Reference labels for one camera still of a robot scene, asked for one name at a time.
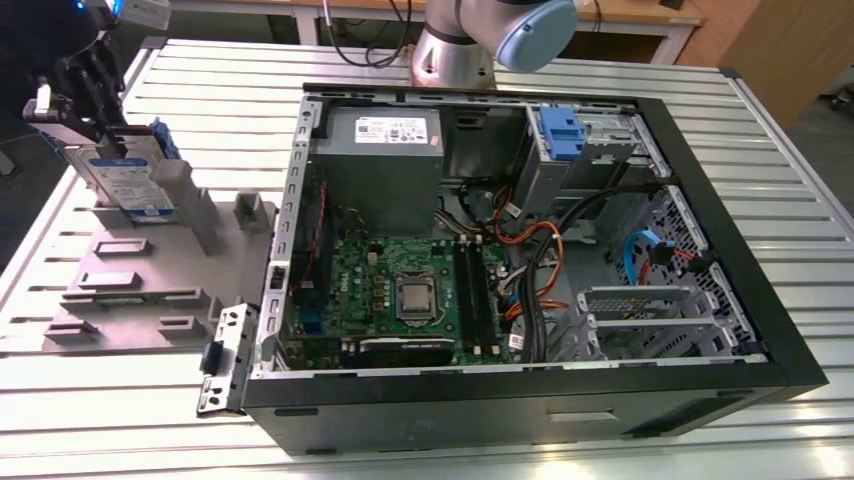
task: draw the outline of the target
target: workbench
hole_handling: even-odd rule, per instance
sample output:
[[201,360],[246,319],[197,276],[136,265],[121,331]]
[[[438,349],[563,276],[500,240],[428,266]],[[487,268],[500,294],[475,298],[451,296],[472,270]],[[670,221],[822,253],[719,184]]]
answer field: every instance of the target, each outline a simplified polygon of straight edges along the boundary
[[[127,119],[160,116],[215,200],[278,201],[304,82],[407,84],[402,60],[347,66],[323,47],[149,39]],[[359,50],[347,49],[352,55]],[[710,68],[555,61],[496,68],[502,89],[661,98],[825,368],[830,385],[677,437],[288,456],[248,417],[197,420],[199,353],[0,360],[0,475],[250,478],[825,478],[854,475],[854,225],[738,79]],[[0,277],[0,348],[41,342],[92,231],[69,170]],[[225,471],[216,467],[235,467]]]
[[[406,15],[406,0],[395,0]],[[661,37],[658,49],[650,63],[673,65],[689,41],[694,28],[705,18],[690,0],[681,10],[658,4],[658,0],[599,0],[602,24],[596,31],[627,35]],[[319,44],[319,28],[323,27],[322,0],[171,0],[172,9],[287,15],[296,19],[299,39],[303,45]],[[412,21],[424,21],[427,0],[412,0]],[[388,0],[330,0],[330,12],[335,18],[398,21]],[[579,10],[578,30],[592,32],[595,7],[586,5]]]

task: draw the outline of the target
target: ram slot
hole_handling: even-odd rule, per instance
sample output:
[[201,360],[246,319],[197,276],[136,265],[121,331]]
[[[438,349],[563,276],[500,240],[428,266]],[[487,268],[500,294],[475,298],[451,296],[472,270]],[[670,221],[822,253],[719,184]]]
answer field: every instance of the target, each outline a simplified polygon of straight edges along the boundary
[[490,286],[486,265],[480,246],[468,248],[468,279],[471,285],[471,298],[474,302],[474,312],[476,321],[476,338],[483,354],[498,353],[498,342],[495,341],[495,319],[492,318],[492,308],[490,307]]
[[463,348],[474,351],[479,345],[476,338],[476,322],[474,303],[468,281],[468,255],[466,245],[454,245],[454,282],[456,284],[456,305],[460,329],[463,333]]

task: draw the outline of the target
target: cpu socket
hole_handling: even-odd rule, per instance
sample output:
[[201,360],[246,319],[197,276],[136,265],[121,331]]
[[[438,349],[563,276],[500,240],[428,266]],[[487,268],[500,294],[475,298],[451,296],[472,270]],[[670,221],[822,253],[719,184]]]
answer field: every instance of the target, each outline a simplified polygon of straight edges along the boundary
[[436,279],[430,272],[395,276],[398,320],[422,328],[436,319]]

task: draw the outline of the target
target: blue drive bay latch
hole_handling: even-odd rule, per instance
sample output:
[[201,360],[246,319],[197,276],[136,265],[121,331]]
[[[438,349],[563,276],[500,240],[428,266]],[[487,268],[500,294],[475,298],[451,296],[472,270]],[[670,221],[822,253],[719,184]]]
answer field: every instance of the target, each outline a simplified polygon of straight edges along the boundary
[[552,160],[575,160],[584,148],[586,127],[575,117],[575,111],[564,107],[539,109],[539,126],[548,144]]

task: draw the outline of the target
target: floor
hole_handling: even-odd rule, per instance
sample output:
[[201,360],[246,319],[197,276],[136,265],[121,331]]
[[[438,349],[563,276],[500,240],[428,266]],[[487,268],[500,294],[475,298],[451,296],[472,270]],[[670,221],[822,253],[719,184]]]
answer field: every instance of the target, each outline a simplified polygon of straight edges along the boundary
[[849,212],[854,212],[854,113],[819,99],[786,132]]

